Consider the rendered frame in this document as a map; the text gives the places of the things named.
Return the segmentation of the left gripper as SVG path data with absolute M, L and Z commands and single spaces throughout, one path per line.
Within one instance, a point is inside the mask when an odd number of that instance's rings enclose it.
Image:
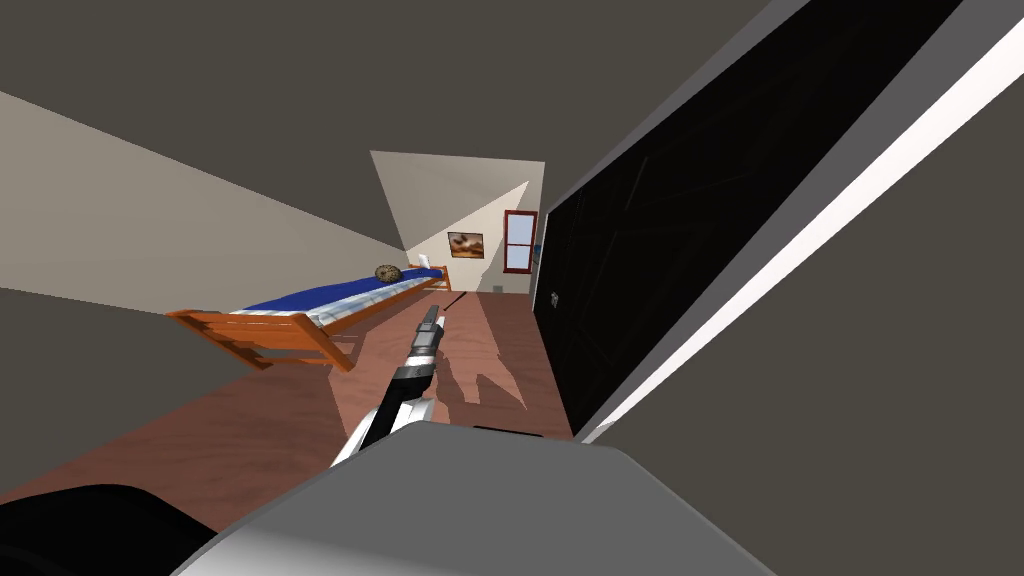
M 440 342 L 440 330 L 443 329 L 446 319 L 439 315 L 439 306 L 429 306 L 422 323 L 415 331 L 408 360 L 434 360 Z

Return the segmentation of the wooden bed with blue cover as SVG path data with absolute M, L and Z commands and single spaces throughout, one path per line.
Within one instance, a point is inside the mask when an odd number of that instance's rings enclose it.
M 307 289 L 230 313 L 180 310 L 168 316 L 256 370 L 275 364 L 329 365 L 349 372 L 355 362 L 332 338 L 428 288 L 451 289 L 445 266 L 412 266 L 397 282 L 372 276 Z

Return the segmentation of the red framed window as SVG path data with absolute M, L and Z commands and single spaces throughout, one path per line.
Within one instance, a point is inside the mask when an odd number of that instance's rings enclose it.
M 504 213 L 503 272 L 530 274 L 534 263 L 537 211 L 506 210 Z

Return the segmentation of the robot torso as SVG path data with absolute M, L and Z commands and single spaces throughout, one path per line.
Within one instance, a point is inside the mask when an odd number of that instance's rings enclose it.
M 174 576 L 775 576 L 623 452 L 417 422 Z

